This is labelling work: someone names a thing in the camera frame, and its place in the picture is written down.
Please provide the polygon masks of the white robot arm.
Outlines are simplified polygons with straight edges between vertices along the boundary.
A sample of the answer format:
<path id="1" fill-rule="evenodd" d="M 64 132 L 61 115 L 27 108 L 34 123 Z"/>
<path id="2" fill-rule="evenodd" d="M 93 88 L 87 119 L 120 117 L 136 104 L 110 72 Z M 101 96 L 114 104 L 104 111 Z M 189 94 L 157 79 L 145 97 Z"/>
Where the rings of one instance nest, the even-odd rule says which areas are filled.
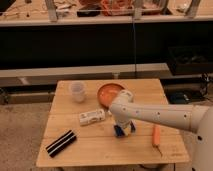
<path id="1" fill-rule="evenodd" d="M 109 110 L 121 128 L 136 119 L 194 133 L 197 138 L 191 170 L 213 171 L 213 106 L 136 104 L 133 94 L 122 90 Z"/>

